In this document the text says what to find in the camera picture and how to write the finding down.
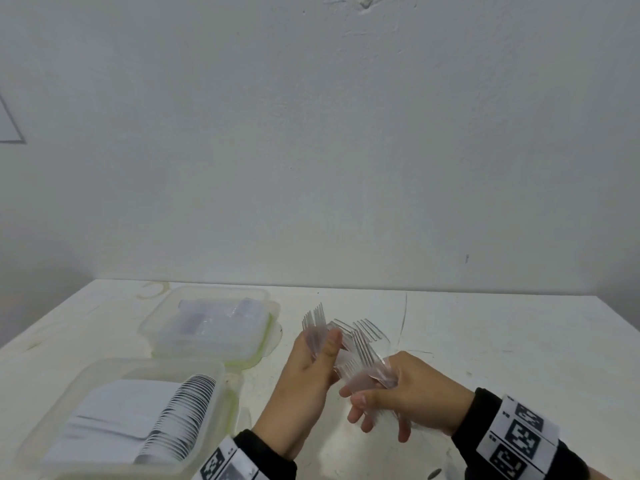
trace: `table surface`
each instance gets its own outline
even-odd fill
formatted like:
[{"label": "table surface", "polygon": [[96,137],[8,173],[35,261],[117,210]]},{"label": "table surface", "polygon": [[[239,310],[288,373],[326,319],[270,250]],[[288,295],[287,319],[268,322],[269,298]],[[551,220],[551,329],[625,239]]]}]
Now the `table surface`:
[{"label": "table surface", "polygon": [[[149,357],[136,331],[183,283],[96,280],[0,349],[0,477],[37,479],[12,467],[20,443],[77,373],[106,357]],[[241,406],[255,421],[302,316],[322,302],[328,319],[368,317],[393,345],[469,388],[509,393],[561,425],[561,437],[613,479],[640,479],[640,332],[592,296],[526,296],[263,287],[282,306],[283,337],[245,371]],[[451,446],[393,425],[364,435],[330,391],[298,457],[301,479],[426,478]]]}]

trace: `plastic packaging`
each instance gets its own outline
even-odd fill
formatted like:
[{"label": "plastic packaging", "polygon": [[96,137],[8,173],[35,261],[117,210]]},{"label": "plastic packaging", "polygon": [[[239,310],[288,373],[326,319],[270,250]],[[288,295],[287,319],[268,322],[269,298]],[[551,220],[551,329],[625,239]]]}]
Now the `plastic packaging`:
[{"label": "plastic packaging", "polygon": [[280,307],[265,290],[183,286],[177,288],[140,324],[154,357],[211,357],[227,368],[258,363]]},{"label": "plastic packaging", "polygon": [[[209,403],[199,428],[195,445],[184,460],[174,465],[94,463],[81,461],[43,461],[76,407],[96,387],[118,379],[146,379],[184,382],[194,374],[205,374],[222,387],[216,399]],[[110,358],[92,363],[71,382],[59,400],[30,432],[15,458],[22,468],[37,469],[43,476],[60,474],[118,475],[132,477],[191,478],[217,444],[227,434],[236,431],[238,396],[242,375],[225,373],[224,364],[216,360],[126,359]]]}]

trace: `clear plastic container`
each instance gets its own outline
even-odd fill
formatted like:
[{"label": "clear plastic container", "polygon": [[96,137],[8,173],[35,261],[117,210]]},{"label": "clear plastic container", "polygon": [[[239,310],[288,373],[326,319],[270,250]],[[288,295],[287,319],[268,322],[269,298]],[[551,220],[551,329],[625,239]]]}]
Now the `clear plastic container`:
[{"label": "clear plastic container", "polygon": [[279,313],[265,290],[188,285],[171,291],[138,332],[154,357],[208,357],[248,369],[280,331]]},{"label": "clear plastic container", "polygon": [[[206,374],[212,377],[217,382],[216,387],[223,389],[216,395],[217,399],[209,404],[195,446],[180,463],[176,465],[141,465],[43,461],[73,411],[96,387],[117,379],[184,382],[194,374]],[[146,358],[98,360],[78,374],[64,394],[30,432],[20,446],[15,462],[22,468],[37,469],[41,475],[48,477],[68,475],[80,478],[118,476],[118,478],[171,477],[190,479],[224,436],[236,432],[238,396],[241,387],[242,375],[225,373],[224,364],[217,360]]]}]

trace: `black wristband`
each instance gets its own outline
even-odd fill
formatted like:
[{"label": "black wristband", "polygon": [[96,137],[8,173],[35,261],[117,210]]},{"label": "black wristband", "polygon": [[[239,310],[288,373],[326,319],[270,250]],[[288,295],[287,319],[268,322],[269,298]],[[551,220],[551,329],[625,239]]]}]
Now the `black wristband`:
[{"label": "black wristband", "polygon": [[285,460],[251,430],[240,432],[234,442],[267,478],[288,480],[296,477],[298,467],[295,462]]},{"label": "black wristband", "polygon": [[[451,437],[460,450],[460,455],[467,462],[468,468],[480,478],[503,478],[502,474],[477,452],[478,445],[500,411],[501,404],[502,400],[498,396],[486,389],[476,389],[476,396],[467,415]],[[589,468],[576,453],[569,450],[562,441],[558,441],[557,450],[545,480],[567,478],[588,480]]]}]

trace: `brown ring stain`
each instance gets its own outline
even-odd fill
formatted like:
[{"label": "brown ring stain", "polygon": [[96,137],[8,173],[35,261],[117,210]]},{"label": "brown ring stain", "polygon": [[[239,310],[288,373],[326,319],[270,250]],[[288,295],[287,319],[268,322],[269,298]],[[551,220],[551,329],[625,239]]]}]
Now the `brown ring stain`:
[{"label": "brown ring stain", "polygon": [[160,295],[166,293],[167,291],[169,291],[171,289],[171,285],[169,284],[168,281],[149,281],[142,288],[146,288],[146,287],[152,286],[152,285],[162,285],[162,290],[160,290],[158,293],[156,293],[155,295],[152,295],[152,296],[142,296],[140,294],[137,294],[136,298],[138,298],[138,299],[156,298],[157,296],[160,296]]}]

